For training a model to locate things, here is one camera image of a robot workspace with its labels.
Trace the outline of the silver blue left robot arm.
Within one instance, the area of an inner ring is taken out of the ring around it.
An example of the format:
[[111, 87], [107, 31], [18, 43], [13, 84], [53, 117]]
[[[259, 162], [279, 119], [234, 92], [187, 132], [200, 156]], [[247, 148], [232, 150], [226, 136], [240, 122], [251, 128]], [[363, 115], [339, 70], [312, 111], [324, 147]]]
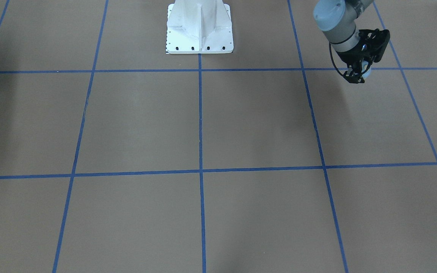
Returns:
[[382, 31], [359, 29], [355, 22], [372, 3], [371, 0], [320, 0], [313, 10], [314, 20], [328, 40], [332, 63], [335, 62], [332, 52], [335, 52], [347, 70], [341, 73], [336, 64], [333, 67], [349, 83], [364, 83], [372, 64], [380, 58]]

